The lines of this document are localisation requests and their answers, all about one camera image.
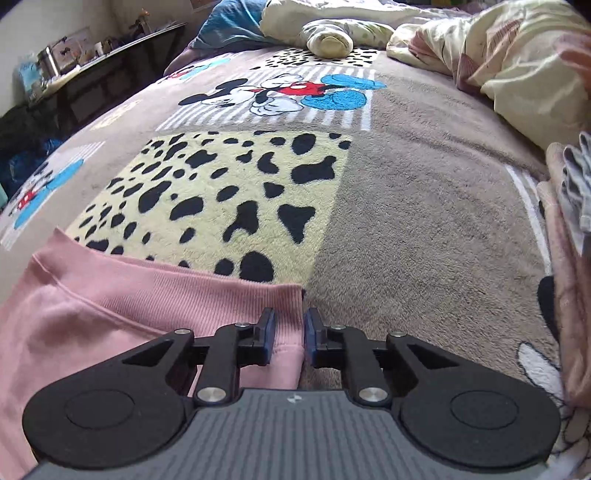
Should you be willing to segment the pink sweatshirt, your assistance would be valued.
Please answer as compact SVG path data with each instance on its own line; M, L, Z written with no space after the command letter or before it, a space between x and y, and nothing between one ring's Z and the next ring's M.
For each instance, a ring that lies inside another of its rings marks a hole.
M304 362L303 290L107 255L61 230L35 252L1 307L1 476L36 464L22 430L26 403L46 385L178 328L198 337L256 322L273 308L266 367L240 372L246 388L294 389Z

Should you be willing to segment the Mickey Mouse bed blanket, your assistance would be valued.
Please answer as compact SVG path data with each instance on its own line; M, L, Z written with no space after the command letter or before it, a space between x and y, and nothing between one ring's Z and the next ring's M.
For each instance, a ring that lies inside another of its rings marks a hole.
M1 217L1 307L61 230L107 255L300 285L329 323L406 331L562 402L539 304L543 157L451 79L384 53L222 55L35 169Z

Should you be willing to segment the folded grey white garments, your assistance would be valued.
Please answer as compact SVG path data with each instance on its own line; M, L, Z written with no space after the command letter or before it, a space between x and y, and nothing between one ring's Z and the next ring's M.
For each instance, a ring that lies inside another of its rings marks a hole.
M590 257L590 134L581 132L577 146L562 152L563 180L559 202L577 254Z

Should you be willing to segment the dark side desk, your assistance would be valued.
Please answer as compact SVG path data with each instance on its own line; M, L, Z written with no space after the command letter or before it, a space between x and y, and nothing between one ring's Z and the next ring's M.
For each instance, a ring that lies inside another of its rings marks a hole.
M61 137L73 135L159 80L180 50L185 27L172 24L75 68L28 111Z

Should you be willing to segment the rolled cream baby garment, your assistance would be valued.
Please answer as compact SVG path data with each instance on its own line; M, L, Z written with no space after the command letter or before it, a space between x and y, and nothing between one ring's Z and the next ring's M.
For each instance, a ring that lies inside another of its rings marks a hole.
M320 58L342 59L356 47L384 49L393 34L393 27L373 21L321 19L301 28L298 45Z

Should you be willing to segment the blue pillow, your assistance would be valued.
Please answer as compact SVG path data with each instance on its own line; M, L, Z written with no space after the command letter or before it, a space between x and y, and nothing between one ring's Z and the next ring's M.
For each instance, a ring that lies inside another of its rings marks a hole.
M264 0L223 0L215 6L194 39L187 45L192 50L239 52L280 45L263 35Z

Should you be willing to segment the metal cup on desk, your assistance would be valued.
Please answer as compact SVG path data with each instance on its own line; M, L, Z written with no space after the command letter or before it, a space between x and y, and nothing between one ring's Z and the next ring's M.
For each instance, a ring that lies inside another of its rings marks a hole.
M50 46L46 46L38 53L37 64L41 70L43 79L46 81L49 81L60 75L59 67L53 56L53 51Z

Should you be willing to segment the blue packet on desk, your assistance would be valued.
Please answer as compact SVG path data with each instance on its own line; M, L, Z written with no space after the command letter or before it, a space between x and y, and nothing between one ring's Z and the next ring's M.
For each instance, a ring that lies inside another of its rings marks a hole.
M18 66L17 72L26 100L29 103L35 102L43 93L43 77L37 63L23 62Z

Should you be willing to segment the cream floral duvet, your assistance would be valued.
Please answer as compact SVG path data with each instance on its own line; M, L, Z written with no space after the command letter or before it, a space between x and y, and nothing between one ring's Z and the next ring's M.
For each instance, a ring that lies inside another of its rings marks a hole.
M322 27L480 93L541 148L590 128L590 23L567 1L503 1L476 14L380 1L270 1L260 31L317 52Z

